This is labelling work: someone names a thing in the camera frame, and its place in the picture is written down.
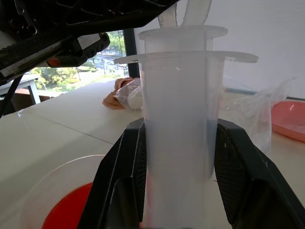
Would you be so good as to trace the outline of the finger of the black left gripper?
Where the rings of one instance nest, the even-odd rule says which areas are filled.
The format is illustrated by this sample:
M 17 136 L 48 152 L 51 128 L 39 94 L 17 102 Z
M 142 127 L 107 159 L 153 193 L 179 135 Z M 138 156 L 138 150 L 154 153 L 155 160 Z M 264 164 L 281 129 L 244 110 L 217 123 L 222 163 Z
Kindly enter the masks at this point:
M 35 35 L 0 50 L 0 79 L 16 79 L 44 62 L 51 68 L 78 67 L 109 44 L 107 33 Z
M 47 28 L 77 35 L 143 27 L 179 0 L 38 0 Z

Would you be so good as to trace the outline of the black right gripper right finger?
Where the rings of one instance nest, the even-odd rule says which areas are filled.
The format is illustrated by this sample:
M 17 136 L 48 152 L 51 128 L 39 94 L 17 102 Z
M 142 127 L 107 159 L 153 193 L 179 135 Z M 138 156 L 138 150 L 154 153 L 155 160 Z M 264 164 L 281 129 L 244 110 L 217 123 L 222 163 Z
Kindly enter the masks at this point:
M 232 229 L 305 229 L 305 208 L 246 131 L 218 120 L 214 169 Z

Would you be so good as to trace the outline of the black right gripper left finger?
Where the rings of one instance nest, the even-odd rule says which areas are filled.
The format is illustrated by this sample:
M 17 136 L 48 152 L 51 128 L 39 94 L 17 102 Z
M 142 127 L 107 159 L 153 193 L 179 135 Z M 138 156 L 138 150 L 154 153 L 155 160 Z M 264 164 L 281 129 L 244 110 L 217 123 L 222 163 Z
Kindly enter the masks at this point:
M 146 187 L 144 120 L 127 125 L 99 164 L 78 229 L 140 229 Z

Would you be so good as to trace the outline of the translucent plastic syringe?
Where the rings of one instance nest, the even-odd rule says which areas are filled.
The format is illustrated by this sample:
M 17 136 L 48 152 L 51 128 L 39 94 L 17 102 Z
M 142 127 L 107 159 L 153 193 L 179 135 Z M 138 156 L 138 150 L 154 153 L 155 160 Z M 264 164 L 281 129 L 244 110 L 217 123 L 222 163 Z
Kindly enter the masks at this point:
M 255 63 L 244 52 L 214 51 L 226 28 L 205 21 L 212 0 L 188 0 L 181 25 L 176 6 L 158 29 L 141 32 L 145 52 L 115 60 L 140 66 L 147 147 L 147 226 L 209 229 L 210 185 L 225 61 Z

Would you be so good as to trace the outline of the brown cardboard box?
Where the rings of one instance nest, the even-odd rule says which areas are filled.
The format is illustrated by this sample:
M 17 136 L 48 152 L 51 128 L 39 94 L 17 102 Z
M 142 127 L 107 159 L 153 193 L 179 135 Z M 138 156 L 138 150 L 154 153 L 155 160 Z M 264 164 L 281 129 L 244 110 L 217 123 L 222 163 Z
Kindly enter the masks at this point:
M 53 91 L 45 91 L 45 90 L 38 90 L 38 95 L 40 101 L 46 101 L 54 97 L 58 97 L 59 95 L 64 94 L 64 92 L 53 92 Z M 17 89 L 16 93 L 12 97 L 12 104 L 16 111 L 25 109 L 34 105 L 29 89 Z

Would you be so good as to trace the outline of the white background table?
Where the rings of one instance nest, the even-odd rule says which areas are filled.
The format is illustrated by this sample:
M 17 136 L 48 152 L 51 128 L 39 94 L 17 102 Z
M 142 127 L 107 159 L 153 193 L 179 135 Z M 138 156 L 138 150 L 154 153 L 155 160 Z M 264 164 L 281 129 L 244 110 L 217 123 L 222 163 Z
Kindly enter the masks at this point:
M 37 87 L 35 85 L 35 80 L 38 78 L 39 76 L 37 74 L 25 74 L 22 76 L 21 81 L 17 86 L 17 89 L 27 88 L 29 90 L 33 104 L 39 104 L 41 102 Z M 0 95 L 6 94 L 9 91 L 11 85 L 12 85 L 12 81 L 5 85 L 0 86 Z

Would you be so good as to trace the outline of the clear bowl with red base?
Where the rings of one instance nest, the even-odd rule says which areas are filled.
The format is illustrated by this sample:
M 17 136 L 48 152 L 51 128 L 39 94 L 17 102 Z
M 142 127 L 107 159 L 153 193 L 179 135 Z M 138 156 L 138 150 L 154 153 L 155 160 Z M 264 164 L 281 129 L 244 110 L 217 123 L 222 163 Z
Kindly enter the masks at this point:
M 21 229 L 77 229 L 103 158 L 81 157 L 48 173 L 26 196 Z

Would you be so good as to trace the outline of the large clear plastic bag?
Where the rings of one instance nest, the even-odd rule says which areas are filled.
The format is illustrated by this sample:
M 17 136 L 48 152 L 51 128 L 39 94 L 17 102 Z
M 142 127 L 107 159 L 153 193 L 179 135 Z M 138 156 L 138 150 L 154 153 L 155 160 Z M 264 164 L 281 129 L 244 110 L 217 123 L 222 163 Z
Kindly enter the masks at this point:
M 289 95 L 294 78 L 256 92 L 254 95 L 230 98 L 222 93 L 220 117 L 243 128 L 253 144 L 266 156 L 271 156 L 271 110 Z

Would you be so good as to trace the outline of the pink plastic tray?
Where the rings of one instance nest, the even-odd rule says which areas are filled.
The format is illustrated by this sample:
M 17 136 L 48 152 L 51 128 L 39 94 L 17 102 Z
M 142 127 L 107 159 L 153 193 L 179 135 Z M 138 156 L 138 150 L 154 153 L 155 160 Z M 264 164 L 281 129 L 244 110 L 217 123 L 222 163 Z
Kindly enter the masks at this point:
M 305 143 L 305 103 L 280 102 L 271 110 L 272 130 Z

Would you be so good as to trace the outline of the small clear bag, white contents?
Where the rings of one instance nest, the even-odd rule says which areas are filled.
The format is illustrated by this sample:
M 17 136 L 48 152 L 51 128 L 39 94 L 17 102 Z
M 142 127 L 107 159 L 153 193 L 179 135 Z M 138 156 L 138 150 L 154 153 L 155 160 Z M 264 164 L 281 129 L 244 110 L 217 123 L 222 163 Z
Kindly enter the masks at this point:
M 130 83 L 120 88 L 114 97 L 125 109 L 131 111 L 142 110 L 142 88 L 140 78 L 135 78 Z

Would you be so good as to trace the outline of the dark window frame post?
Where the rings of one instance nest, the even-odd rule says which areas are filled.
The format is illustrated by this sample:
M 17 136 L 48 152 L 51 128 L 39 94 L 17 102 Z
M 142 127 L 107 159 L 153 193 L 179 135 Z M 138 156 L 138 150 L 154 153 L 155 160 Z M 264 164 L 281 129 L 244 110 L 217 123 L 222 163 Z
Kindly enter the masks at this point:
M 123 30 L 124 35 L 124 42 L 125 42 L 125 50 L 126 55 L 136 55 L 136 42 L 135 42 L 135 36 L 134 36 L 134 29 L 125 29 Z M 131 78 L 138 78 L 140 77 L 140 71 L 139 71 L 139 65 L 138 63 L 130 63 L 128 64 L 128 71 L 129 76 Z

